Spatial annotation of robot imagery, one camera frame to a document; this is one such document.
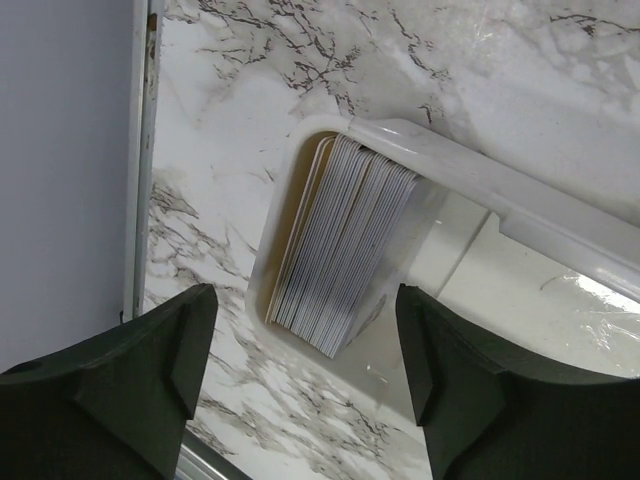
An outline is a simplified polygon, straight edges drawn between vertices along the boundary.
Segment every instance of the marble surface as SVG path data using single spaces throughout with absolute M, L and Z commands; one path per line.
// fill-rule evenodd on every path
M 257 480 L 428 478 L 421 431 L 244 313 L 287 135 L 406 118 L 640 224 L 640 4 L 178 0 L 163 36 L 145 305 L 220 300 L 190 428 Z

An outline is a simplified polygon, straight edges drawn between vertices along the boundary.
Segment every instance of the marble pattern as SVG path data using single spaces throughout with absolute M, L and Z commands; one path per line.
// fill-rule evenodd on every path
M 167 1 L 145 305 L 216 287 L 189 428 L 257 480 L 427 478 L 419 429 L 244 313 L 286 137 L 402 117 L 640 224 L 640 179 L 610 183 L 637 165 L 639 26 L 633 0 Z

